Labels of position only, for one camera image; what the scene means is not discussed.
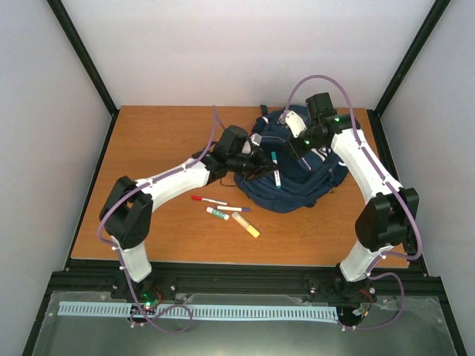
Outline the green white glue stick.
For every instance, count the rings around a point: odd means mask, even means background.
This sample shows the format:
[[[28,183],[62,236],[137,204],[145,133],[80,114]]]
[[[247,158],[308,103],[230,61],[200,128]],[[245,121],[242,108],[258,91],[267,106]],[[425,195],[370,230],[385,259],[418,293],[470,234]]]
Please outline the green white glue stick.
[[[216,217],[219,217],[223,220],[229,220],[229,215],[224,213],[223,211],[219,211],[218,209],[216,208],[212,208],[212,207],[207,207],[206,208],[206,212],[208,214],[211,214],[213,216],[216,216]]]

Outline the navy blue student backpack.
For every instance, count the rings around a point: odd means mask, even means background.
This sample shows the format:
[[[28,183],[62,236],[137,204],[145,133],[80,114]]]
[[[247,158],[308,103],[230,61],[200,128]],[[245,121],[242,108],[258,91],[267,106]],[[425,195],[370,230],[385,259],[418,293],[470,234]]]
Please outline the navy blue student backpack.
[[[269,111],[262,105],[261,116],[252,129],[252,133],[261,136],[263,151],[276,154],[281,184],[276,185],[273,173],[254,180],[234,174],[234,182],[256,205],[285,214],[313,207],[319,198],[339,186],[349,171],[338,155],[327,148],[312,150],[296,159],[286,146],[291,131],[279,122],[282,113],[282,110]]]

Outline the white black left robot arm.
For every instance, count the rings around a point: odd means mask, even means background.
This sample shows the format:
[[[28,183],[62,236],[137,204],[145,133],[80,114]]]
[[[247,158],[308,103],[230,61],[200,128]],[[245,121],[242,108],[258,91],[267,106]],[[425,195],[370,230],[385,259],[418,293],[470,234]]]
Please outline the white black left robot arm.
[[[257,134],[249,135],[231,125],[218,141],[206,146],[185,162],[145,179],[119,178],[99,214],[98,232],[106,232],[106,243],[117,251],[120,268],[130,280],[128,289],[138,298],[149,297],[154,279],[145,239],[152,214],[168,201],[196,188],[202,188],[234,172],[252,180],[277,168],[270,154],[261,148]]]

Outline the green capped white marker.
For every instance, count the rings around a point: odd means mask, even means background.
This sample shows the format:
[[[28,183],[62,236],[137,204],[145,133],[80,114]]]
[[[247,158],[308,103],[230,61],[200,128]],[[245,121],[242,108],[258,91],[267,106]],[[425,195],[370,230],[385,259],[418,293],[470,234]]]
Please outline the green capped white marker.
[[[275,164],[275,170],[274,170],[275,186],[277,189],[281,189],[281,176],[278,170],[277,154],[274,151],[272,151],[271,156],[272,156],[272,161]]]

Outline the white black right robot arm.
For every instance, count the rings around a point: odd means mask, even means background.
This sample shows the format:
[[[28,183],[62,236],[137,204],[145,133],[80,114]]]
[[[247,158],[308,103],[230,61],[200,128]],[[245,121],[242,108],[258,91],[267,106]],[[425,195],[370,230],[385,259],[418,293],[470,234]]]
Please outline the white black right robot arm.
[[[346,295],[365,281],[379,260],[393,254],[411,234],[419,236],[415,216],[419,195],[406,189],[383,166],[358,128],[353,112],[338,114],[330,95],[307,98],[309,122],[285,108],[282,122],[290,129],[290,151],[301,158],[311,150],[328,148],[345,164],[363,196],[365,207],[355,223],[357,241],[338,265],[335,290]]]

